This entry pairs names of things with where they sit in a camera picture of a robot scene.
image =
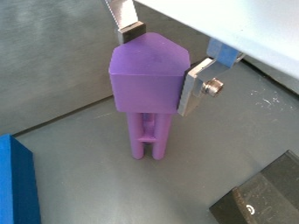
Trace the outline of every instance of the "purple plastic object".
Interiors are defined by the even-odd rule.
[[[154,158],[164,157],[172,114],[190,68],[184,48],[156,33],[146,33],[120,45],[112,54],[110,79],[116,109],[127,112],[134,158],[144,156],[144,143],[154,144]]]

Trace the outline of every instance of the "white panel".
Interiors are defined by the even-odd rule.
[[[296,0],[136,1],[299,78]]]

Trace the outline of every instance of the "blue object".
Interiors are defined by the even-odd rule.
[[[0,136],[0,223],[41,223],[33,154],[11,135]]]
[[[231,46],[219,42],[215,38],[211,38],[207,54],[224,66],[232,67],[239,56],[239,51]]]

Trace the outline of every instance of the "purple cube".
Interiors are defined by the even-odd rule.
[[[116,109],[175,114],[190,65],[187,50],[156,33],[120,45],[110,64]]]

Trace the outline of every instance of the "purple pentagonal top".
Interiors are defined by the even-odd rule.
[[[190,67],[187,50],[158,33],[148,32],[115,49],[110,73],[183,76],[186,67]]]

